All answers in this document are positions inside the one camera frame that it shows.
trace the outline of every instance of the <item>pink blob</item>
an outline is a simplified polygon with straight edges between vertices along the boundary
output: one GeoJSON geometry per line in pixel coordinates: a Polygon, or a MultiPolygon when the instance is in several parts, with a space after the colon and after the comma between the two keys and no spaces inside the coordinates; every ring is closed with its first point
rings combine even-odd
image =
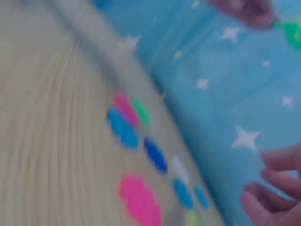
{"type": "Polygon", "coordinates": [[[133,110],[131,102],[128,100],[125,93],[121,91],[116,92],[114,104],[127,122],[134,127],[139,126],[139,117],[136,114],[136,111],[133,110]]]}
{"type": "Polygon", "coordinates": [[[120,196],[128,213],[142,226],[161,226],[161,208],[150,187],[138,175],[125,175],[120,182],[120,196]]]}

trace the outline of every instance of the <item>hand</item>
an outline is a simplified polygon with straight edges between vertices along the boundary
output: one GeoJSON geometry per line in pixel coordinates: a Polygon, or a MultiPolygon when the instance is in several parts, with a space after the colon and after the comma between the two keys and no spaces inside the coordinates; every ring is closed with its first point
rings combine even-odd
{"type": "Polygon", "coordinates": [[[255,226],[301,225],[301,144],[262,152],[261,176],[293,199],[287,200],[258,183],[245,185],[241,204],[255,226]],[[299,178],[282,171],[296,170],[299,178]]]}
{"type": "Polygon", "coordinates": [[[271,27],[275,15],[270,0],[209,0],[220,10],[254,29],[271,27]]]}

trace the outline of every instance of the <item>blue fabric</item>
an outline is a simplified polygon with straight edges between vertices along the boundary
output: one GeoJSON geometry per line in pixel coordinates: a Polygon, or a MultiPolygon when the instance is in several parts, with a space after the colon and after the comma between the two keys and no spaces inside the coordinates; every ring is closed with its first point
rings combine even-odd
{"type": "MultiPolygon", "coordinates": [[[[259,152],[300,141],[301,52],[281,31],[250,31],[202,1],[94,1],[122,37],[141,36],[136,53],[226,224],[250,226],[239,196],[246,182],[262,182],[259,152]],[[236,42],[222,38],[227,27],[239,29],[236,42]]],[[[301,10],[299,0],[274,3],[288,18],[301,10]]]]}

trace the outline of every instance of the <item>green object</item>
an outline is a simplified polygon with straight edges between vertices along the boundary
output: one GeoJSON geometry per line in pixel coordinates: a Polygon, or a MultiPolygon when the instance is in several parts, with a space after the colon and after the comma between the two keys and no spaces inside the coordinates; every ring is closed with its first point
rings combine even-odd
{"type": "Polygon", "coordinates": [[[199,214],[190,210],[186,212],[186,226],[202,226],[202,220],[199,214]]]}
{"type": "Polygon", "coordinates": [[[275,21],[274,28],[283,29],[287,41],[296,50],[301,50],[301,19],[296,18],[291,21],[275,21]]]}
{"type": "Polygon", "coordinates": [[[137,114],[139,116],[139,119],[145,124],[149,125],[150,123],[150,117],[149,113],[145,109],[145,107],[140,103],[140,101],[137,98],[132,98],[132,106],[135,108],[137,111],[137,114]]]}

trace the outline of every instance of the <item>white star print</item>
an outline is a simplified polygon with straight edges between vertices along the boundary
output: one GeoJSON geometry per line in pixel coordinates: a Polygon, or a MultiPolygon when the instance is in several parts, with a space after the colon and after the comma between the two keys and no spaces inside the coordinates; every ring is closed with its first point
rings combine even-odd
{"type": "Polygon", "coordinates": [[[293,97],[282,97],[282,106],[283,107],[293,107],[293,97]]]}
{"type": "Polygon", "coordinates": [[[254,152],[257,152],[255,145],[255,139],[259,136],[260,131],[257,132],[247,132],[241,126],[236,126],[236,132],[238,138],[233,142],[231,147],[248,147],[254,152]]]}
{"type": "Polygon", "coordinates": [[[209,79],[200,79],[197,85],[197,89],[207,89],[209,79]]]}
{"type": "Polygon", "coordinates": [[[181,57],[181,51],[176,51],[174,53],[174,59],[179,59],[181,57]]]}
{"type": "Polygon", "coordinates": [[[224,27],[222,39],[230,39],[233,43],[236,43],[238,31],[238,27],[224,27]]]}
{"type": "Polygon", "coordinates": [[[199,1],[197,0],[197,1],[194,1],[192,4],[191,4],[191,8],[196,8],[196,7],[198,7],[198,5],[199,5],[199,1]]]}
{"type": "Polygon", "coordinates": [[[139,36],[130,36],[128,35],[125,39],[123,39],[119,44],[119,49],[121,52],[134,52],[136,51],[137,44],[141,38],[139,36]]]}
{"type": "Polygon", "coordinates": [[[263,67],[269,67],[271,65],[271,62],[269,61],[269,60],[264,60],[263,62],[262,62],[262,66],[263,67]]]}

